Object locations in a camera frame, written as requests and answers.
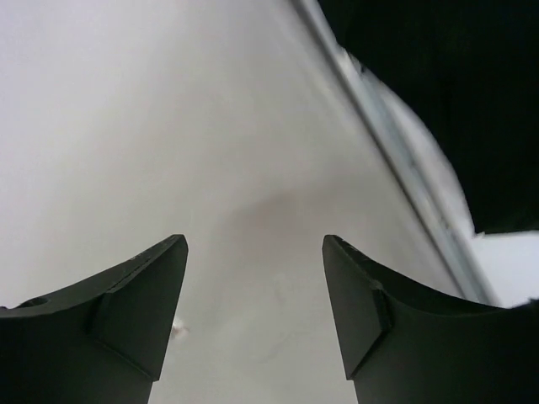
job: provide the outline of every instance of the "white surface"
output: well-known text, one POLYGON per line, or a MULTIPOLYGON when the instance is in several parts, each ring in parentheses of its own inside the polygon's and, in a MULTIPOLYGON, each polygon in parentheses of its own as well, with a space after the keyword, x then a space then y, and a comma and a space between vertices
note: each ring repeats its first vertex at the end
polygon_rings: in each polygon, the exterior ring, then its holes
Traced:
POLYGON ((324 234, 454 293, 286 2, 4 2, 0 27, 2 303, 184 233, 153 404, 355 402, 324 234))

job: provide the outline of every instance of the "small white debris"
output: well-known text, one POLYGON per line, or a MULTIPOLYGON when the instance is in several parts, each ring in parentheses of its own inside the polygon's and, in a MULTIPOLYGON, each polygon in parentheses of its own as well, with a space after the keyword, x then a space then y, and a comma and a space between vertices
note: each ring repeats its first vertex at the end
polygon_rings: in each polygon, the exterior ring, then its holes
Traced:
POLYGON ((184 339, 189 334, 189 329, 185 326, 184 322, 175 317, 172 323, 172 330, 170 331, 170 339, 184 339))

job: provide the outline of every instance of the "metal edge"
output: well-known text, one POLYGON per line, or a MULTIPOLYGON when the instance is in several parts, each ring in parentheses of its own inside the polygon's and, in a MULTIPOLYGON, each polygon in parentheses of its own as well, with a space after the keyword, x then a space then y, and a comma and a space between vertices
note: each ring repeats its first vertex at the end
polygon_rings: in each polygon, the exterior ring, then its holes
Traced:
POLYGON ((337 44, 317 2, 291 2, 313 34, 356 112, 365 121, 367 130, 462 296, 477 303, 497 306, 497 299, 482 276, 466 242, 450 225, 451 222, 421 172, 411 147, 373 83, 367 76, 358 73, 358 64, 337 44))

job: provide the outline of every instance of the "black fabric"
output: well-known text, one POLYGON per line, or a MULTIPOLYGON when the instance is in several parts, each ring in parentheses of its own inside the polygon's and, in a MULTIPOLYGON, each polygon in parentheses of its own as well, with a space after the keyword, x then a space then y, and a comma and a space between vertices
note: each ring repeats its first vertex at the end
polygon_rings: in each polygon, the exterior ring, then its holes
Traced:
POLYGON ((320 0, 337 41, 422 119, 476 232, 539 229, 539 1, 320 0))

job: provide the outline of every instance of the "metal rail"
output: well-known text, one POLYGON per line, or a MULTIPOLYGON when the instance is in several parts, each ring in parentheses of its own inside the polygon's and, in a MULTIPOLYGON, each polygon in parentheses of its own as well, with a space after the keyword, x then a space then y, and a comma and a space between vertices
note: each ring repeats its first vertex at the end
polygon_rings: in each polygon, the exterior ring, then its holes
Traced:
POLYGON ((466 242, 450 225, 436 192, 421 172, 411 147, 377 92, 372 79, 361 75, 359 64, 337 44, 317 2, 292 0, 292 3, 315 37, 355 111, 366 123, 368 132, 382 152, 462 296, 471 301, 496 306, 494 294, 481 275, 466 242))

